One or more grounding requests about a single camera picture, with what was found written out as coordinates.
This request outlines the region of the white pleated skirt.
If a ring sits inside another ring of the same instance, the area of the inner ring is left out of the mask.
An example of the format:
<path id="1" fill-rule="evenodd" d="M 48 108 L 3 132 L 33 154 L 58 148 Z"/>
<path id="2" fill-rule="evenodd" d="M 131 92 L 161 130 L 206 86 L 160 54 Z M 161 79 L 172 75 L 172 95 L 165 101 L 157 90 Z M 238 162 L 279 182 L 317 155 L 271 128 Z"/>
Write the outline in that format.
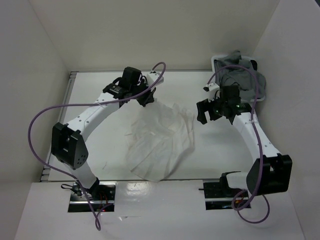
<path id="1" fill-rule="evenodd" d="M 125 163 L 137 177 L 159 182 L 169 177 L 195 148 L 194 114 L 159 101 L 140 109 L 125 134 Z"/>

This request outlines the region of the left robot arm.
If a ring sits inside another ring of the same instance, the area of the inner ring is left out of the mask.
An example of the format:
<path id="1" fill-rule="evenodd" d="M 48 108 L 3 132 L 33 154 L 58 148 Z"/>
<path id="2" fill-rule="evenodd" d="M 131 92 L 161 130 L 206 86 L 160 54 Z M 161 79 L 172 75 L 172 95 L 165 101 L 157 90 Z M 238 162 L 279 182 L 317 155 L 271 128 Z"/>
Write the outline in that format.
<path id="1" fill-rule="evenodd" d="M 69 122 L 58 122 L 53 126 L 51 154 L 81 183 L 81 193 L 88 200 L 97 198 L 102 190 L 99 179 L 87 163 L 88 137 L 109 115 L 131 99 L 137 100 L 143 107 L 153 103 L 156 84 L 163 81 L 163 76 L 155 70 L 143 75 L 139 69 L 128 66 L 123 70 L 121 77 L 102 90 L 92 106 Z"/>

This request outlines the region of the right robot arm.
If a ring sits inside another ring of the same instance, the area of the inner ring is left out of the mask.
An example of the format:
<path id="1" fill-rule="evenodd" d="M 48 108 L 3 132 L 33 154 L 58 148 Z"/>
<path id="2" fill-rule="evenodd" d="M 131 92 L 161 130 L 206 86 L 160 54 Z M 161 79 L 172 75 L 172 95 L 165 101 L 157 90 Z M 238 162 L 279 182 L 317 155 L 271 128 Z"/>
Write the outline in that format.
<path id="1" fill-rule="evenodd" d="M 209 97 L 196 104 L 197 120 L 204 125 L 208 120 L 216 121 L 225 117 L 240 133 L 252 157 L 249 172 L 222 174 L 219 192 L 225 197 L 231 196 L 237 189 L 257 196 L 286 192 L 293 161 L 270 142 L 251 104 L 240 98 L 238 87 L 220 87 L 216 83 L 209 83 L 203 89 Z"/>

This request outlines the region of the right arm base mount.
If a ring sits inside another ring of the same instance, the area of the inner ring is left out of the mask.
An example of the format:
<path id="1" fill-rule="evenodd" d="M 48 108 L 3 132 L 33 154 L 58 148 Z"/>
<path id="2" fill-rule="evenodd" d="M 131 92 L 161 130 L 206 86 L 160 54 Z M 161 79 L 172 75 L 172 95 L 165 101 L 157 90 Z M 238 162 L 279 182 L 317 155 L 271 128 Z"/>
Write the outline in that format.
<path id="1" fill-rule="evenodd" d="M 222 180 L 203 180 L 203 187 L 198 189 L 204 194 L 205 208 L 209 210 L 230 210 L 232 200 L 241 189 L 230 188 Z"/>

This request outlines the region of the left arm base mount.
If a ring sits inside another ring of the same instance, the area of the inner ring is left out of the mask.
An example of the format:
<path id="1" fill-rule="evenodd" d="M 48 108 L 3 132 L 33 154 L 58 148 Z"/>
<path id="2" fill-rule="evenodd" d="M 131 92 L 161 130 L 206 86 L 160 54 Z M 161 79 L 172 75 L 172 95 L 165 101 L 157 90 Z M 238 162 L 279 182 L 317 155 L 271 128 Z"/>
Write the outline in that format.
<path id="1" fill-rule="evenodd" d="M 62 184 L 60 186 L 64 190 L 69 190 L 70 199 L 68 205 L 69 213 L 87 213 L 91 211 L 85 194 L 80 189 L 77 183 L 73 185 Z M 100 184 L 99 191 L 93 195 L 87 193 L 92 209 L 98 213 L 102 212 L 113 212 L 115 209 L 115 195 L 116 195 L 116 184 Z"/>

